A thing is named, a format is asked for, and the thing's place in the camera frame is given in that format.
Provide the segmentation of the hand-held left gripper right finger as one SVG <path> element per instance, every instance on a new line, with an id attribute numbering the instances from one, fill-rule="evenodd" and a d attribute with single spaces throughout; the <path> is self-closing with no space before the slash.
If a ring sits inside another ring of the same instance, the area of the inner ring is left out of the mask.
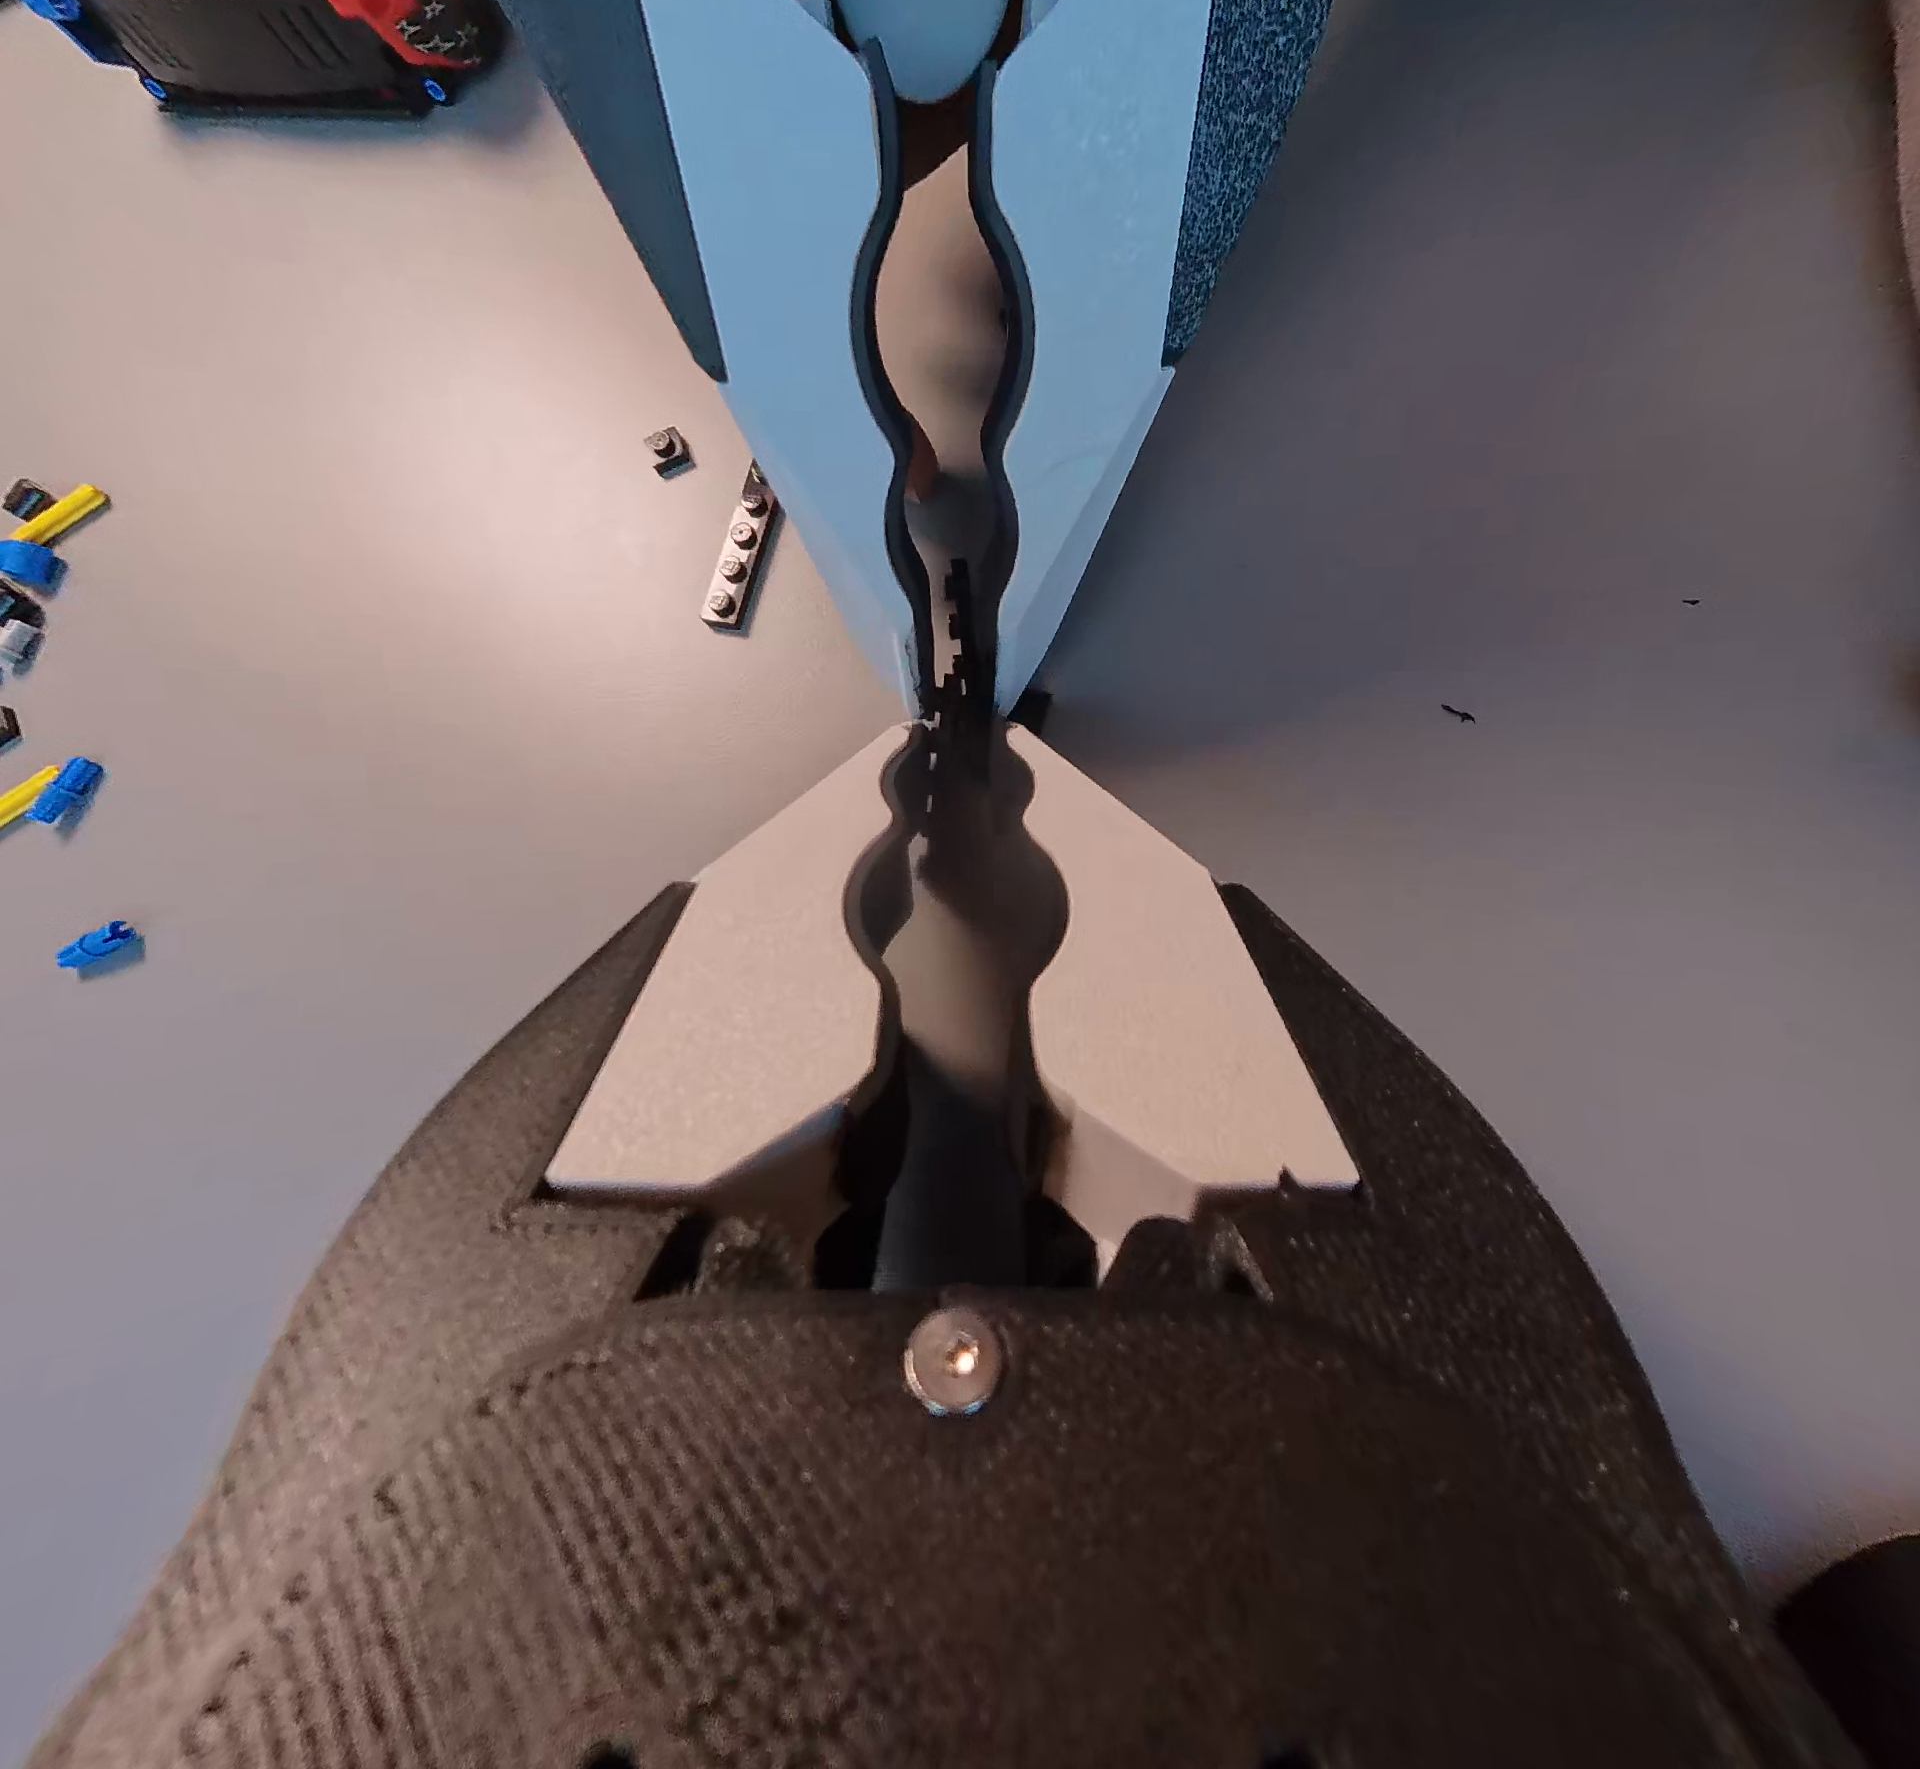
<path id="1" fill-rule="evenodd" d="M 1100 1276 L 1140 1222 L 1359 1166 L 1223 886 L 1023 726 L 989 743 L 990 933 L 1027 1099 L 1023 1169 Z"/>

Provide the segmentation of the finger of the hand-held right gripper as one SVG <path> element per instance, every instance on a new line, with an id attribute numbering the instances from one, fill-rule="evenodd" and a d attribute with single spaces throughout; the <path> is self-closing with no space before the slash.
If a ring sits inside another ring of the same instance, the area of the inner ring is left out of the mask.
<path id="1" fill-rule="evenodd" d="M 802 0 L 636 0 L 723 359 L 723 399 L 856 648 L 926 713 L 915 419 L 877 346 L 902 209 L 879 39 Z"/>
<path id="2" fill-rule="evenodd" d="M 975 209 L 1010 280 L 986 460 L 1013 552 L 997 710 L 1037 678 L 1172 385 L 1172 306 L 1213 0 L 1027 0 L 986 83 Z"/>

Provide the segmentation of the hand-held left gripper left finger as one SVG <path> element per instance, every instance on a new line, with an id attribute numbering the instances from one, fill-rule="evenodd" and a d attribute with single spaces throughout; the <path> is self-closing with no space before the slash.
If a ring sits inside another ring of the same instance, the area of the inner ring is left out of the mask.
<path id="1" fill-rule="evenodd" d="M 869 1286 L 900 1181 L 896 726 L 712 859 L 545 1159 L 569 1205 L 765 1221 L 820 1286 Z"/>

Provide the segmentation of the pile of colourful lego pieces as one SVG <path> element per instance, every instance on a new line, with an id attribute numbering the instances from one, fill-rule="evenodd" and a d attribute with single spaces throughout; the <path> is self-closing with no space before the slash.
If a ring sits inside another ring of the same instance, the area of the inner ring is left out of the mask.
<path id="1" fill-rule="evenodd" d="M 32 476 L 2 482 L 2 679 L 32 675 L 49 635 L 49 602 L 67 580 L 65 546 L 107 510 L 107 490 L 49 490 Z M 67 753 L 2 782 L 2 833 L 46 828 L 67 836 L 105 786 L 105 762 Z M 107 916 L 56 948 L 59 973 L 100 982 L 132 969 L 147 948 L 127 916 Z"/>

